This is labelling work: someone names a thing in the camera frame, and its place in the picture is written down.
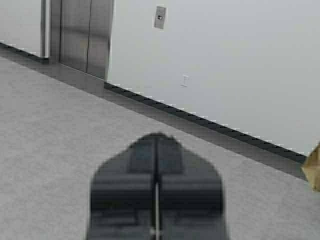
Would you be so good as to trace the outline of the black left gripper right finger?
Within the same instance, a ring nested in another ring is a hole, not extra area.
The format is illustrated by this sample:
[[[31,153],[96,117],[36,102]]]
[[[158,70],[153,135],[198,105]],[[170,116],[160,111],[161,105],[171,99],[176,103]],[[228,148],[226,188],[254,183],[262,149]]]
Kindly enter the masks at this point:
[[[157,148],[161,239],[229,239],[217,169],[173,137],[161,136]]]

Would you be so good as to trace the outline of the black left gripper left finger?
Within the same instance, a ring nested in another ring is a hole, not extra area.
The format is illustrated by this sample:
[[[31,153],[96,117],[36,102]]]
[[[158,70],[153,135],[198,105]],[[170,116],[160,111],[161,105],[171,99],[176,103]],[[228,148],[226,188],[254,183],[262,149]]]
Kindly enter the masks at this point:
[[[156,135],[104,161],[90,182],[88,240],[154,240]]]

